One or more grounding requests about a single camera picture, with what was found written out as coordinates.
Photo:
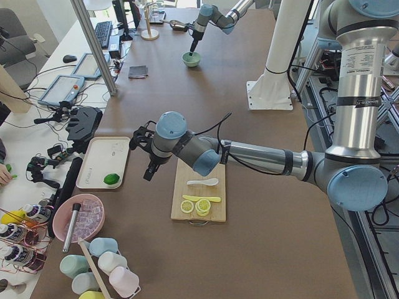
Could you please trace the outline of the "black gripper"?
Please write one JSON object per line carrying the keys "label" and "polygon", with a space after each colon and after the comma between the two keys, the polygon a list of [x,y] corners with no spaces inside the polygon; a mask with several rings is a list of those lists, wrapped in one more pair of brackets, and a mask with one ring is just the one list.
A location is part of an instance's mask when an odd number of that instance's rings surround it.
{"label": "black gripper", "polygon": [[143,178],[151,181],[158,171],[159,165],[165,164],[171,158],[171,140],[154,136],[150,145],[150,162]]}
{"label": "black gripper", "polygon": [[193,37],[193,42],[190,47],[190,55],[193,55],[196,50],[196,46],[197,46],[198,42],[200,40],[202,40],[202,38],[204,36],[204,26],[195,24],[193,26],[193,33],[191,36]]}

